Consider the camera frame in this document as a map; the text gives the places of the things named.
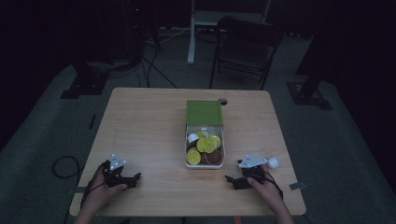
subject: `desk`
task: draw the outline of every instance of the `desk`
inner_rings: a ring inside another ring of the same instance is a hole
[[[218,100],[222,107],[226,155],[218,170],[190,170],[185,163],[187,100]],[[122,174],[142,173],[136,189],[117,195],[99,216],[199,217],[271,215],[254,189],[234,190],[225,175],[240,177],[237,160],[247,154],[276,156],[271,171],[283,189],[293,215],[305,212],[271,98],[266,91],[171,90],[116,88],[79,181],[86,187],[97,166],[115,153],[127,160]],[[76,193],[70,214],[76,216],[82,193]]]
[[[195,25],[216,26],[218,21],[225,16],[235,16],[251,21],[265,21],[270,4],[271,0],[265,2],[262,13],[219,12],[195,10],[195,0],[191,0],[191,32],[187,63],[193,64],[195,61]]]

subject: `dark background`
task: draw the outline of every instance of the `dark background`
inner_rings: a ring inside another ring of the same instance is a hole
[[[131,0],[131,4],[147,2],[156,9],[158,26],[190,26],[190,1]],[[246,12],[260,12],[263,4],[259,0],[243,5],[236,0],[196,2],[197,9]],[[125,55],[127,6],[126,1],[109,0],[1,1],[0,148],[66,66],[111,63]],[[288,35],[314,36],[296,72],[336,86],[393,190],[395,9],[389,0],[276,0],[268,15],[268,21]]]

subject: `black chair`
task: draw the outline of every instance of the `black chair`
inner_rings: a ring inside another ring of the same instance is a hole
[[[216,35],[209,89],[212,89],[217,64],[218,73],[221,67],[227,67],[259,75],[262,90],[284,33],[269,23],[227,16],[219,20]]]

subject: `human hand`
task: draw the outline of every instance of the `human hand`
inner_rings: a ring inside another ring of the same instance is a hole
[[[265,178],[275,180],[269,175],[268,167],[262,164],[262,169],[265,173]],[[262,198],[267,202],[271,211],[276,215],[276,223],[293,223],[288,207],[280,197],[279,192],[274,184],[269,181],[264,181],[263,184],[257,182],[254,178],[248,177],[247,182],[251,187],[257,190]]]
[[[111,200],[111,198],[117,193],[127,189],[126,184],[120,184],[109,188],[106,184],[105,177],[103,176],[101,168],[93,180],[91,192],[85,198],[84,204],[81,206],[81,210],[78,213],[77,223],[91,223],[96,213],[98,213],[103,207],[105,207]]]

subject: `box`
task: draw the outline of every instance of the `box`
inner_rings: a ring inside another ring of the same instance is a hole
[[[185,155],[190,169],[221,168],[225,147],[219,101],[187,101]]]

